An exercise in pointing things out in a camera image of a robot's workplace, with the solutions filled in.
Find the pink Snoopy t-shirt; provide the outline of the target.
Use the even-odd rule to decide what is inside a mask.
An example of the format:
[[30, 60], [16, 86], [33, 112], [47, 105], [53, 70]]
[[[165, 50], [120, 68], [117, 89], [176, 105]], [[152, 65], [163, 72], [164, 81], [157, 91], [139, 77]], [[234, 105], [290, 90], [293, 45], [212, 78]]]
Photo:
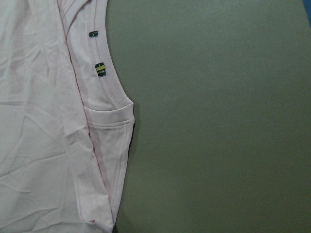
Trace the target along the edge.
[[105, 0], [0, 3], [0, 230], [110, 233], [134, 104], [116, 74]]

